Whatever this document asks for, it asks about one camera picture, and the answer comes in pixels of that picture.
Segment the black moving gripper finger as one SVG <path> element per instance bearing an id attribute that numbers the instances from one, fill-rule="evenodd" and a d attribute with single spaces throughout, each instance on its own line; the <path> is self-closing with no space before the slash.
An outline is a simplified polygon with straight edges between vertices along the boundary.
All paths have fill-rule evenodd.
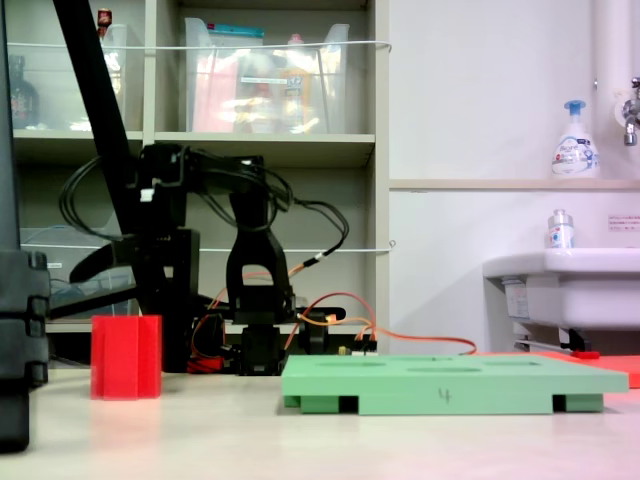
<path id="1" fill-rule="evenodd" d="M 83 283 L 114 268 L 131 265 L 131 241 L 109 242 L 81 260 L 71 271 L 71 283 Z"/>

